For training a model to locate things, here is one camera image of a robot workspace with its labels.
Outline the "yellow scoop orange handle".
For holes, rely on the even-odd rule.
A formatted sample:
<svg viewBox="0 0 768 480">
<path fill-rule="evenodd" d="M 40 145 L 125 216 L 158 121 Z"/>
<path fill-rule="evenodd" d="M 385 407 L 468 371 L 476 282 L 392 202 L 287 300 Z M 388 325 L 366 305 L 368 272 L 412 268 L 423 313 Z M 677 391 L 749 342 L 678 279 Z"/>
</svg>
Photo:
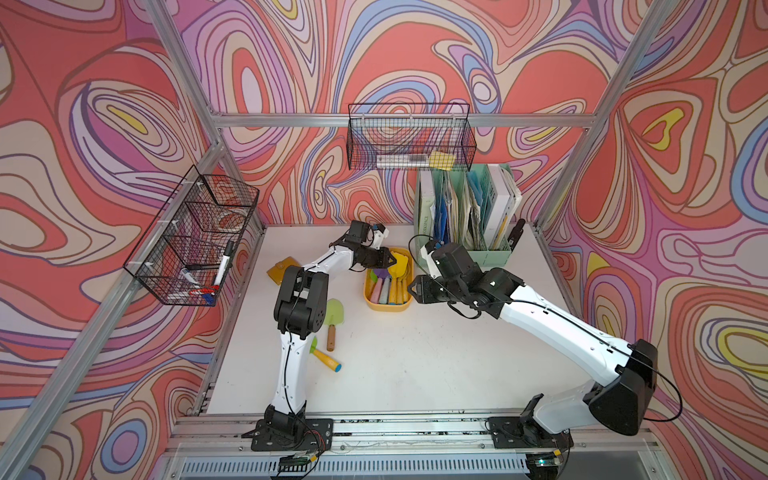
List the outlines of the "yellow scoop orange handle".
<svg viewBox="0 0 768 480">
<path fill-rule="evenodd" d="M 391 279 L 390 303 L 400 305 L 404 303 L 403 285 L 408 270 L 408 257 L 397 252 L 393 256 L 396 262 L 388 268 Z"/>
</svg>

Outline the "yellow storage box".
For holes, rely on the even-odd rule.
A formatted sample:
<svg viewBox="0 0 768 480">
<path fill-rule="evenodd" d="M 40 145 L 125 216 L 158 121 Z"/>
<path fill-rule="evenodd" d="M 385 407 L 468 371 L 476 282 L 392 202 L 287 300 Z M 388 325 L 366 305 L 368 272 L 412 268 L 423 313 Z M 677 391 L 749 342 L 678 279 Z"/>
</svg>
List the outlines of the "yellow storage box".
<svg viewBox="0 0 768 480">
<path fill-rule="evenodd" d="M 414 279 L 414 261 L 405 248 L 391 248 L 391 252 L 397 260 L 405 261 L 404 267 L 367 269 L 363 292 L 372 310 L 396 313 L 406 310 L 412 302 L 407 287 Z"/>
</svg>

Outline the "light green trowel wooden handle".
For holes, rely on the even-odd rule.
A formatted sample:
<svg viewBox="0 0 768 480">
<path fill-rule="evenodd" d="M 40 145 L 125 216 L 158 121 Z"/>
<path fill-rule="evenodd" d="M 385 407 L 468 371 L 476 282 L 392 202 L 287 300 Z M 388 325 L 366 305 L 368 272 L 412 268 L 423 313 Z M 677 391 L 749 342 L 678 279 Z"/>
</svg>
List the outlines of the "light green trowel wooden handle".
<svg viewBox="0 0 768 480">
<path fill-rule="evenodd" d="M 326 307 L 324 325 L 327 327 L 326 349 L 333 352 L 336 348 L 337 327 L 344 323 L 345 313 L 342 302 L 338 299 L 329 299 Z"/>
</svg>

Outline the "green trowel yellow handle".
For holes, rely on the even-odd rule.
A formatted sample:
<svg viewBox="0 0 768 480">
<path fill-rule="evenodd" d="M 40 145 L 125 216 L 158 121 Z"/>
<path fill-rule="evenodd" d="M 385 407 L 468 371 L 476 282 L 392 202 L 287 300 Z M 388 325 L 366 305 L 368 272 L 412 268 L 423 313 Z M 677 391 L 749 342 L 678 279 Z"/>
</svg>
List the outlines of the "green trowel yellow handle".
<svg viewBox="0 0 768 480">
<path fill-rule="evenodd" d="M 313 338 L 312 342 L 310 344 L 310 354 L 313 355 L 316 359 L 318 359 L 321 363 L 323 363 L 327 368 L 329 368 L 331 371 L 338 373 L 342 369 L 342 365 L 330 357 L 328 354 L 323 352 L 321 349 L 318 348 L 318 339 Z"/>
</svg>

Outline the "purple trowel pink handle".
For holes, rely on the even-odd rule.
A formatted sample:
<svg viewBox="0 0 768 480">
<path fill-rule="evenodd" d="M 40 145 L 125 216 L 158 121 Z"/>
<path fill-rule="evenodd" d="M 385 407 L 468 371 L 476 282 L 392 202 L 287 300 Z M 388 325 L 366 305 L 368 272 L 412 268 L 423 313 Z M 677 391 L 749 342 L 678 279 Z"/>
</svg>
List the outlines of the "purple trowel pink handle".
<svg viewBox="0 0 768 480">
<path fill-rule="evenodd" d="M 388 304 L 391 291 L 391 276 L 388 269 L 375 269 L 371 272 L 372 289 L 369 300 L 376 304 Z"/>
</svg>

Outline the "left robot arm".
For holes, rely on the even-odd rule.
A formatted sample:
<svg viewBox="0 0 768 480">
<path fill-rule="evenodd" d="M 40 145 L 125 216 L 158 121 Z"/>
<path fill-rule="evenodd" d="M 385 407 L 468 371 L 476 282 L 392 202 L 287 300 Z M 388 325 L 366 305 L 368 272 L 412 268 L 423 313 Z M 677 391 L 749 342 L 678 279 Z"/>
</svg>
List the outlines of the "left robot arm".
<svg viewBox="0 0 768 480">
<path fill-rule="evenodd" d="M 264 412 L 266 425 L 283 436 L 302 436 L 306 421 L 305 367 L 311 341 L 323 326 L 330 277 L 355 267 L 381 269 L 396 259 L 384 245 L 382 224 L 353 221 L 318 259 L 286 268 L 274 307 L 281 358 L 276 393 Z"/>
</svg>

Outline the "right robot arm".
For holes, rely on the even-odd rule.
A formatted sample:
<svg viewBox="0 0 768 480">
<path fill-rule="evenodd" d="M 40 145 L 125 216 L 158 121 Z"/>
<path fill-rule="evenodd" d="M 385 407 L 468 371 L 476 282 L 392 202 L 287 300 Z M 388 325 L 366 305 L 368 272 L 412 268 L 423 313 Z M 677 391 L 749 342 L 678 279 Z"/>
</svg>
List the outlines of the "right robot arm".
<svg viewBox="0 0 768 480">
<path fill-rule="evenodd" d="M 517 275 L 500 267 L 482 269 L 458 243 L 430 239 L 417 254 L 424 272 L 408 287 L 420 304 L 460 306 L 519 327 L 565 355 L 590 379 L 557 395 L 537 394 L 518 420 L 521 436 L 533 442 L 572 428 L 599 424 L 635 436 L 663 375 L 650 342 L 612 336 L 545 299 Z"/>
</svg>

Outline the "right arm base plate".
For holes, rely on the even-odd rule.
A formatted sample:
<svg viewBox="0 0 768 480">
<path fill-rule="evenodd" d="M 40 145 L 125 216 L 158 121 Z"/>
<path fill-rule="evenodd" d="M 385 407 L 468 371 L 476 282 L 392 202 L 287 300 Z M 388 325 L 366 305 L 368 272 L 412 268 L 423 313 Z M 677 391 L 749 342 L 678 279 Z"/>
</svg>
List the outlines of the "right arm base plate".
<svg viewBox="0 0 768 480">
<path fill-rule="evenodd" d="M 489 417 L 486 421 L 495 449 L 565 450 L 574 445 L 569 433 L 551 434 L 518 416 Z"/>
</svg>

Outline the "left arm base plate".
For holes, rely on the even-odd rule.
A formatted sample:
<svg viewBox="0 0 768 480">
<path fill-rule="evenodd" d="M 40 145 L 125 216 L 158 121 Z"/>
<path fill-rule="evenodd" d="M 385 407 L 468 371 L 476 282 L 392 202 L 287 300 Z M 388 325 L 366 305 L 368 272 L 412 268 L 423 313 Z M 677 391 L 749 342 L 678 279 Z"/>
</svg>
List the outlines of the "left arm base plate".
<svg viewBox="0 0 768 480">
<path fill-rule="evenodd" d="M 334 433 L 332 418 L 308 418 L 289 420 L 287 424 L 274 426 L 267 420 L 257 421 L 249 434 L 250 448 L 256 452 L 309 451 L 324 452 L 331 448 Z"/>
</svg>

